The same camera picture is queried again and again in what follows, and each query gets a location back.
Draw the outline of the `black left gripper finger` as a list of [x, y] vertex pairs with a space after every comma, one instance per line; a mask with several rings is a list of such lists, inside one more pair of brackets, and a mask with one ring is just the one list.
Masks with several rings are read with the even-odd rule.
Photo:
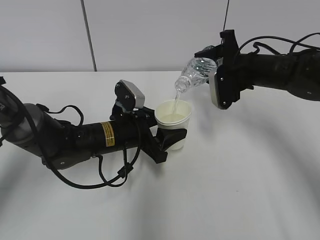
[[142, 111], [142, 115], [145, 119], [154, 119], [155, 118], [155, 110], [148, 108], [148, 107], [143, 107], [140, 109]]
[[181, 149], [185, 144], [187, 129], [164, 129], [158, 128], [156, 139], [158, 140], [160, 149], [163, 151], [175, 151]]

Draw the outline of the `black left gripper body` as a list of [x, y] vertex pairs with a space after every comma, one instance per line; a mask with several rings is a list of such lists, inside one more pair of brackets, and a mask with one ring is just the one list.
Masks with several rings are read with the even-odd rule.
[[125, 133], [125, 139], [129, 138], [129, 133], [136, 131], [135, 138], [137, 138], [137, 146], [140, 150], [145, 152], [156, 164], [164, 163], [167, 160], [167, 152], [161, 150], [156, 137], [152, 135], [150, 128], [154, 127], [157, 122], [155, 117], [152, 119], [145, 119], [141, 109], [133, 111], [123, 111], [119, 106], [112, 108], [111, 120], [119, 121], [121, 127], [126, 123], [132, 123], [133, 126], [128, 128]]

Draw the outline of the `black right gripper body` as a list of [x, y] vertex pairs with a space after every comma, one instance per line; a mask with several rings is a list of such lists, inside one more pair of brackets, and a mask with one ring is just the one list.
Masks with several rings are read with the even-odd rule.
[[227, 29], [220, 32], [221, 43], [217, 46], [218, 68], [217, 75], [235, 75], [237, 68], [235, 66], [235, 58], [239, 50], [239, 46], [235, 36], [234, 29]]

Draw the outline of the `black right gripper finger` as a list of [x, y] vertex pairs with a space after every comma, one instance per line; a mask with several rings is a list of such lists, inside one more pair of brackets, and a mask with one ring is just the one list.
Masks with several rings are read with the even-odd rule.
[[219, 45], [210, 45], [198, 51], [194, 54], [195, 58], [207, 58], [211, 60], [218, 60], [223, 57], [223, 46]]

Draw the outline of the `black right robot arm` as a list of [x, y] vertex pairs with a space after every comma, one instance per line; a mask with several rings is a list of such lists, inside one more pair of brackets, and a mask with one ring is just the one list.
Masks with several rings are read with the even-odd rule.
[[217, 68], [208, 77], [211, 101], [226, 110], [241, 91], [264, 87], [308, 101], [320, 100], [320, 49], [278, 36], [258, 36], [238, 45], [233, 29], [220, 32], [221, 44], [194, 54]]

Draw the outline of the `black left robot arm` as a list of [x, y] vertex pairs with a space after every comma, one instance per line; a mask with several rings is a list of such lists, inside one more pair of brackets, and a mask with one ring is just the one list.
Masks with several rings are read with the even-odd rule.
[[2, 140], [38, 157], [47, 157], [56, 169], [64, 170], [97, 155], [136, 148], [145, 152], [155, 163], [163, 163], [168, 149], [184, 140], [185, 127], [158, 128], [153, 109], [145, 107], [144, 94], [132, 83], [120, 80], [115, 85], [116, 100], [109, 121], [73, 125], [53, 118], [53, 113], [41, 104], [27, 103], [28, 113], [40, 136], [36, 140], [24, 113], [7, 93], [0, 94], [0, 132]]

